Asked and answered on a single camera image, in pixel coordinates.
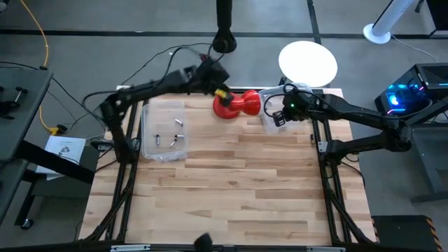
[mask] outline computer tower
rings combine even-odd
[[[377,110],[406,116],[448,96],[448,63],[415,64],[376,99]]]

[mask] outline wooden plank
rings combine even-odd
[[[341,90],[325,91],[342,95]],[[330,244],[309,121],[290,123],[286,131],[266,135],[258,117],[217,118],[211,97],[158,99],[185,102],[188,158],[166,163],[140,158],[127,243],[192,244],[209,232],[215,244]],[[347,121],[330,122],[330,127],[334,139],[351,139]],[[109,153],[98,165],[114,159]],[[88,236],[110,209],[118,167],[114,164],[96,174],[80,238]],[[339,175],[347,211],[366,236],[375,239],[362,179],[344,165],[339,166]],[[342,237],[340,217],[333,211]]]

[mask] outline white round light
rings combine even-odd
[[[311,41],[296,41],[285,46],[279,55],[279,65],[285,77],[311,88],[329,84],[337,73],[335,56]]]

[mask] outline red object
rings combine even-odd
[[[250,116],[256,116],[261,109],[260,96],[255,90],[246,91],[241,97],[238,94],[230,93],[234,98],[230,105],[225,107],[220,103],[218,95],[213,100],[213,111],[222,119],[236,118],[241,111]]]

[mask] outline blue led light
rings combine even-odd
[[[399,105],[399,102],[397,101],[397,97],[395,95],[391,95],[389,97],[389,101],[391,102],[392,105],[395,105],[395,106]]]

